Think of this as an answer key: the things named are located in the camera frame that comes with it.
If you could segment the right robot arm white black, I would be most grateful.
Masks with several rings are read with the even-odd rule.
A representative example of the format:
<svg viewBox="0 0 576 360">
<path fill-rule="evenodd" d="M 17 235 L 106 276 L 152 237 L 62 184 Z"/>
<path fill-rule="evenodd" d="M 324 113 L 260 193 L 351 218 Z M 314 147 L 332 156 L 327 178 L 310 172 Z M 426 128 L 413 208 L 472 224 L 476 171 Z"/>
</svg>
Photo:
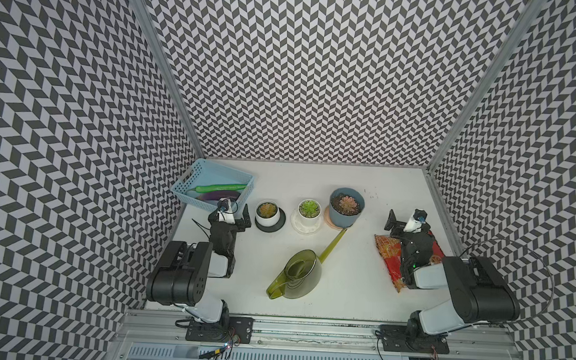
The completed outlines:
<svg viewBox="0 0 576 360">
<path fill-rule="evenodd" d="M 520 317 L 516 295 L 493 263 L 483 256 L 466 259 L 432 257 L 439 246 L 427 223 L 427 212 L 416 209 L 408 221 L 390 211 L 384 229 L 398 241 L 398 269 L 409 289 L 449 291 L 433 308 L 413 312 L 402 332 L 388 331 L 416 348 L 418 341 L 444 339 L 447 333 L 478 323 L 514 322 Z"/>
</svg>

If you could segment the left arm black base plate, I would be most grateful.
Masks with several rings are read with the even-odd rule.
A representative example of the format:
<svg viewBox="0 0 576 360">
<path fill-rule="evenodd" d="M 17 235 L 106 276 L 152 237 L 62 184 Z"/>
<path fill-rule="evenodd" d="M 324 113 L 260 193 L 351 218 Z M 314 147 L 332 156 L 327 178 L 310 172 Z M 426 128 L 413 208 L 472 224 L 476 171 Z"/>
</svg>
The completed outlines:
<svg viewBox="0 0 576 360">
<path fill-rule="evenodd" d="M 187 327 L 185 339 L 199 343 L 249 344 L 253 327 L 254 319 L 250 317 L 229 316 L 214 324 L 192 320 Z"/>
</svg>

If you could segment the green transparent watering can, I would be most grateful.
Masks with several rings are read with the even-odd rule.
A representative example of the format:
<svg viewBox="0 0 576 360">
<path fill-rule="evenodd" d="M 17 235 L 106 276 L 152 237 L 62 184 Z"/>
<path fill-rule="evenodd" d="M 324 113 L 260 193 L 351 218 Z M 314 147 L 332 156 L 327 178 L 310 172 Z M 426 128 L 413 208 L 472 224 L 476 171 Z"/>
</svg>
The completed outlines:
<svg viewBox="0 0 576 360">
<path fill-rule="evenodd" d="M 343 228 L 321 254 L 302 250 L 293 255 L 276 279 L 266 289 L 270 300 L 277 298 L 299 299 L 311 293 L 321 280 L 322 268 L 337 244 L 347 232 Z"/>
</svg>

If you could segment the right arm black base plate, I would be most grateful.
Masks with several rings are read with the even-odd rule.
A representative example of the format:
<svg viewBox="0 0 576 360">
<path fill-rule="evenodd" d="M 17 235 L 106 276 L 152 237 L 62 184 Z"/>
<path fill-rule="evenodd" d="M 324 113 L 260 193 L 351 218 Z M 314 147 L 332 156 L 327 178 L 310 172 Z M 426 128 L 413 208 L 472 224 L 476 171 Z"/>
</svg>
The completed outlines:
<svg viewBox="0 0 576 360">
<path fill-rule="evenodd" d="M 415 354 L 446 355 L 450 353 L 447 338 L 444 335 L 427 335 L 419 330 L 408 333 L 402 325 L 381 325 L 380 337 L 386 352 L 405 352 Z"/>
</svg>

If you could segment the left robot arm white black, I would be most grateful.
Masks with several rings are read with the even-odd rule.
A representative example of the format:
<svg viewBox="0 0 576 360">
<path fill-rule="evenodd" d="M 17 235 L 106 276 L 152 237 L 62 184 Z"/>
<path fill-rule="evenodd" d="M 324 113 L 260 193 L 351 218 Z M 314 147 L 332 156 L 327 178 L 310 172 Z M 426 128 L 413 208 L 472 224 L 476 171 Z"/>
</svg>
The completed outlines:
<svg viewBox="0 0 576 360">
<path fill-rule="evenodd" d="M 186 313 L 191 318 L 187 329 L 203 338 L 211 332 L 230 333 L 229 307 L 207 291 L 207 280 L 233 274 L 236 238 L 251 227 L 251 220 L 247 206 L 231 223 L 225 221 L 228 214 L 217 209 L 209 215 L 209 227 L 198 225 L 208 238 L 205 242 L 169 242 L 147 282 L 147 300 Z"/>
</svg>

